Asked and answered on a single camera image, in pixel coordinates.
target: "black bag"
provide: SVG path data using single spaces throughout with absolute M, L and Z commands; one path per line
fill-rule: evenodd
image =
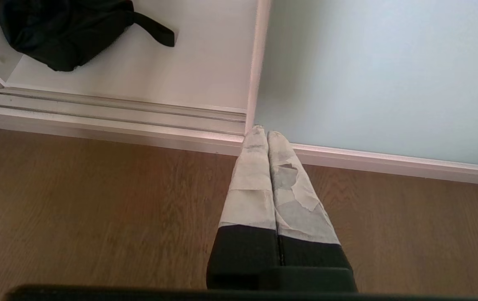
M 174 46 L 174 32 L 134 12 L 130 0 L 0 0 L 0 26 L 10 46 L 55 71 L 84 65 L 133 23 Z

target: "wooden floor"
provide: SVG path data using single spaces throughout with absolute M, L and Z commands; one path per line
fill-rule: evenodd
M 205 288 L 235 158 L 0 131 L 0 298 Z M 478 295 L 478 185 L 306 166 L 360 291 Z

